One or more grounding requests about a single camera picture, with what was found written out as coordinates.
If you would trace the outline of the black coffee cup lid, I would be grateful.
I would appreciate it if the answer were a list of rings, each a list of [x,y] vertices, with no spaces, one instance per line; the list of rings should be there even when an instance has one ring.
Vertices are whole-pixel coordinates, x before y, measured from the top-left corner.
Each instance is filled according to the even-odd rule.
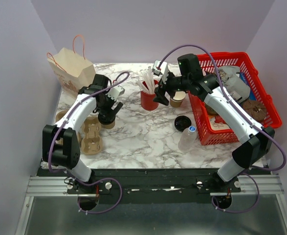
[[[102,125],[109,125],[115,122],[116,115],[98,115],[98,120]]]

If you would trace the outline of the brown paper coffee cup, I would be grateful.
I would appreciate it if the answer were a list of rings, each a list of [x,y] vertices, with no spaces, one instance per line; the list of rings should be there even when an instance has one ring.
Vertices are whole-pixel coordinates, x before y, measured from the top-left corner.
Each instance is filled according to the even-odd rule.
[[[115,121],[109,124],[102,124],[102,127],[105,129],[112,129],[115,126]]]

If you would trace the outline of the paper takeout bag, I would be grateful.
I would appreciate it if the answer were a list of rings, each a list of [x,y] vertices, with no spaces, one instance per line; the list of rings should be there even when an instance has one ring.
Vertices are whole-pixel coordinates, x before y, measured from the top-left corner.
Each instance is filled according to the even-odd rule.
[[[57,76],[62,89],[72,98],[76,98],[82,87],[92,84],[95,76],[94,64],[85,55],[75,51],[75,42],[72,49],[62,48],[57,54],[46,54],[54,74]]]

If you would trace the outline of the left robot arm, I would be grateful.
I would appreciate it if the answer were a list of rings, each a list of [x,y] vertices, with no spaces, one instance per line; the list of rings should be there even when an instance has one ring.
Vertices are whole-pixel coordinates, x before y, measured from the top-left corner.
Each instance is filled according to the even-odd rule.
[[[66,114],[54,125],[46,125],[42,134],[42,159],[52,166],[58,166],[78,181],[78,187],[84,193],[95,189],[92,170],[80,160],[80,146],[77,133],[86,118],[97,112],[99,122],[112,124],[123,103],[117,98],[125,92],[120,82],[112,82],[104,75],[96,74],[92,84],[82,87],[77,98]]]

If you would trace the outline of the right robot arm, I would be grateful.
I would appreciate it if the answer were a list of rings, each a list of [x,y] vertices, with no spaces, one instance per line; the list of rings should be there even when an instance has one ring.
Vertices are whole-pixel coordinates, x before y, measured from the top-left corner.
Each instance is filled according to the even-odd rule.
[[[178,91],[197,96],[218,113],[233,130],[241,145],[232,152],[232,157],[217,170],[212,179],[212,187],[218,192],[229,187],[229,181],[250,168],[270,150],[275,131],[270,126],[264,128],[233,100],[226,88],[219,85],[215,74],[203,75],[198,57],[185,54],[178,57],[180,75],[174,76],[165,62],[156,60],[152,71],[160,77],[155,89],[155,102],[168,105],[165,94],[174,97]]]

